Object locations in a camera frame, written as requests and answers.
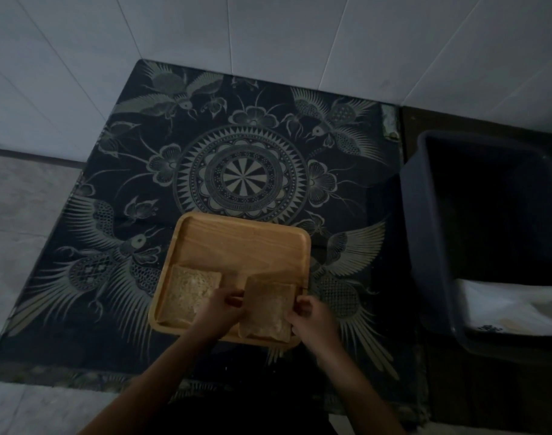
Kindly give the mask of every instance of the dark blue rug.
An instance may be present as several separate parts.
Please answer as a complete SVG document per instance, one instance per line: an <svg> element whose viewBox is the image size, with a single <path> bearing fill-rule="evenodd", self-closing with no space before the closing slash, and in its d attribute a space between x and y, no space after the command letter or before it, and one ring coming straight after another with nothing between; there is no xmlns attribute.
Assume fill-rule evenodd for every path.
<svg viewBox="0 0 552 435"><path fill-rule="evenodd" d="M123 388L173 341L147 310L177 219L205 211L306 229L311 292L417 420L401 161L391 105L139 61L0 337L0 380ZM179 395L251 385L340 411L303 346L219 343Z"/></svg>

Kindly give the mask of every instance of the square wooden tray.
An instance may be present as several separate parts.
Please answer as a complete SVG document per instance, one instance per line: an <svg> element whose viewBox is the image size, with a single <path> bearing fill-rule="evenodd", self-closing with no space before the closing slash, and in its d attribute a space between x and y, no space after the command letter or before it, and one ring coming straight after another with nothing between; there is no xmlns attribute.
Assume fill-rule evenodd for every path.
<svg viewBox="0 0 552 435"><path fill-rule="evenodd" d="M188 212L179 218L159 283L149 308L149 323L162 333L180 335L189 327L169 327L157 322L159 306L168 288L170 267L179 265L196 270L222 273L220 286L245 289L251 275L272 281L308 287L310 271L310 236L301 228L262 223L234 217ZM235 343L270 346L281 350L300 343L297 336L290 342L260 337L242 338L234 326L222 340Z"/></svg>

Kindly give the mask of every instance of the toast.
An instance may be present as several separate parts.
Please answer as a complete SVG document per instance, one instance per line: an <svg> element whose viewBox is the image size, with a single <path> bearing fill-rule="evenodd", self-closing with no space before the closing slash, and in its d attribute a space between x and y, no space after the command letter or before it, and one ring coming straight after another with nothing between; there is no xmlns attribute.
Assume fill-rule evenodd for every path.
<svg viewBox="0 0 552 435"><path fill-rule="evenodd" d="M297 286L248 278L243 295L247 313L239 323L240 337L271 337L289 342L291 325L286 314L294 308Z"/></svg>
<svg viewBox="0 0 552 435"><path fill-rule="evenodd" d="M157 322L182 325L192 322L201 302L220 286L221 273L172 266L169 285Z"/></svg>

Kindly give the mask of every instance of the plastic bin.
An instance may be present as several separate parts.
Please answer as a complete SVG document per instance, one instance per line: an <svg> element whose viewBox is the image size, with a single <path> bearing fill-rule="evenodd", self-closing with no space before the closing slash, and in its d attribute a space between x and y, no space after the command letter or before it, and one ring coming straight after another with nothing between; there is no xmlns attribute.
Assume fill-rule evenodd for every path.
<svg viewBox="0 0 552 435"><path fill-rule="evenodd" d="M514 140L426 131L401 188L425 328L475 354L552 363L552 337L467 329L454 283L552 285L552 159Z"/></svg>

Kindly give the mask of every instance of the hand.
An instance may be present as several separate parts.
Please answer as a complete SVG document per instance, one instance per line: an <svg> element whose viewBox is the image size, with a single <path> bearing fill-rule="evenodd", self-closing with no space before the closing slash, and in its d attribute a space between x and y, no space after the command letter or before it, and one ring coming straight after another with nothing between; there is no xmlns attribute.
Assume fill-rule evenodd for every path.
<svg viewBox="0 0 552 435"><path fill-rule="evenodd" d="M292 331L314 353L318 360L328 358L338 351L344 351L338 337L338 324L330 308L314 296L298 296L295 309L286 320L292 324Z"/></svg>
<svg viewBox="0 0 552 435"><path fill-rule="evenodd" d="M245 313L243 290L218 288L204 300L189 328L189 333L204 340L217 340L226 335Z"/></svg>

